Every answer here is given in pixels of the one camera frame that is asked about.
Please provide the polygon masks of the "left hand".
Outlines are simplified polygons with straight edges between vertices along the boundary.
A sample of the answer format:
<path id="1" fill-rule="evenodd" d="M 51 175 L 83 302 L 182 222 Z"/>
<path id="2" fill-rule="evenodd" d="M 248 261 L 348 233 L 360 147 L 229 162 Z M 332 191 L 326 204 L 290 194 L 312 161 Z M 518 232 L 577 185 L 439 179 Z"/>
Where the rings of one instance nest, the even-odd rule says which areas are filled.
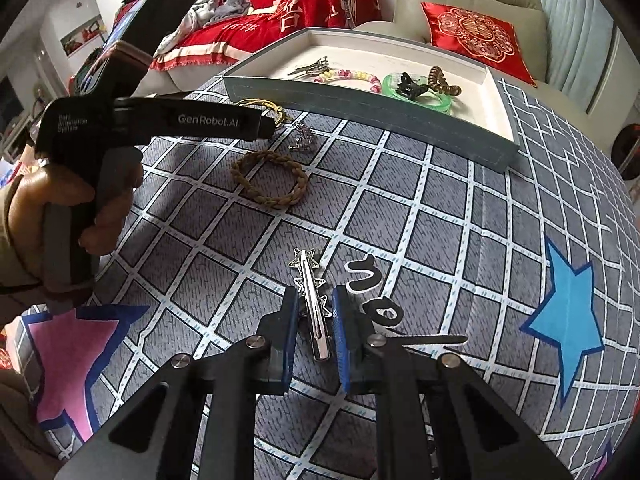
<path id="1" fill-rule="evenodd" d="M 142 178 L 135 164 L 122 190 L 99 208 L 90 184 L 53 164 L 1 189 L 3 322 L 34 304 L 58 314 L 89 300 L 94 264 L 115 249 Z"/>

